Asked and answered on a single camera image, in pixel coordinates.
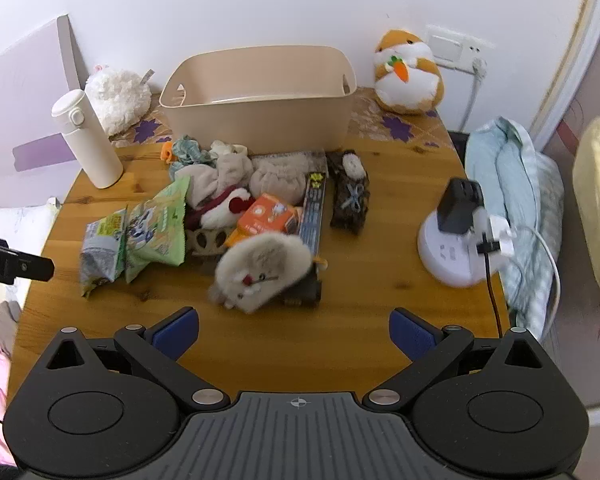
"door frame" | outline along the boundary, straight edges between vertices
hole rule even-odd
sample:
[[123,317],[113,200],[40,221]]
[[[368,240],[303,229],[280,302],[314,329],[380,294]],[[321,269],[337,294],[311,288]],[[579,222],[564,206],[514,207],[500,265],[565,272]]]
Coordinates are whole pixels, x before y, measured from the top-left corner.
[[542,105],[529,128],[536,150],[542,150],[568,110],[600,40],[600,0],[583,0],[578,21]]

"purple board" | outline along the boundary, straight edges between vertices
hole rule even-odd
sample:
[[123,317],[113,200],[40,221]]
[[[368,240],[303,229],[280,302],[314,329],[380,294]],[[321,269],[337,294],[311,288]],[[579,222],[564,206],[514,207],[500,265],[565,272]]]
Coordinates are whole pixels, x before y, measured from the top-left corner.
[[79,88],[69,19],[58,18],[0,54],[0,207],[64,202],[80,165],[51,107]]

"wooden table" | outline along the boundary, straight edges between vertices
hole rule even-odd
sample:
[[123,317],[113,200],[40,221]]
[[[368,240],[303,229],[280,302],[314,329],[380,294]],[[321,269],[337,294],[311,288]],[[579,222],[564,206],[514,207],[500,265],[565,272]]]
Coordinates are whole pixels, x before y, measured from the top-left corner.
[[[462,324],[476,336],[496,336],[484,282],[468,289],[438,283],[416,249],[420,223],[451,176],[464,176],[455,152],[423,150],[400,141],[350,138],[371,179],[370,210],[359,237],[329,227],[327,196],[320,254],[322,301],[315,308],[272,305],[248,316],[206,300],[209,276],[191,264],[151,264],[127,285],[102,286],[88,300],[78,289],[78,253],[85,225],[125,205],[153,197],[169,183],[160,144],[119,151],[120,181],[97,190],[85,174],[76,180],[43,255],[56,264],[48,283],[31,285],[13,353],[10,398],[45,346],[64,326],[87,337],[110,337],[129,323],[151,326],[185,305],[200,315],[200,338],[179,362],[230,396],[239,390],[355,391],[360,397],[403,368],[408,360],[388,337],[388,316],[403,306],[433,325]],[[493,280],[500,319],[506,306]]]

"metal screw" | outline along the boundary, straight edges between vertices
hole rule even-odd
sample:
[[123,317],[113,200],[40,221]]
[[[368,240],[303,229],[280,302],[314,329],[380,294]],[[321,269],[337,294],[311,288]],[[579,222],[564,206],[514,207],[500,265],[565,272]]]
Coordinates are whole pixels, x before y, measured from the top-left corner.
[[380,406],[390,406],[400,400],[400,394],[393,390],[373,390],[369,394],[369,400]]
[[191,396],[191,399],[198,404],[208,406],[220,402],[224,399],[224,395],[220,390],[216,390],[215,388],[202,388],[202,390],[196,391]]

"triangular hole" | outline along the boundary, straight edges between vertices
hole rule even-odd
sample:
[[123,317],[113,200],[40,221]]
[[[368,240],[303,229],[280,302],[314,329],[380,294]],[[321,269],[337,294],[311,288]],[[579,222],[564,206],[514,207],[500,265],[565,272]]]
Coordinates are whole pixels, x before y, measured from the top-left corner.
[[54,355],[51,362],[47,365],[49,370],[58,370],[58,368],[68,368],[70,366],[80,366],[84,364],[84,359],[78,352],[73,341],[62,341],[60,348]]
[[522,366],[525,368],[542,368],[542,363],[534,354],[529,344],[526,341],[515,341],[505,364],[511,366]]

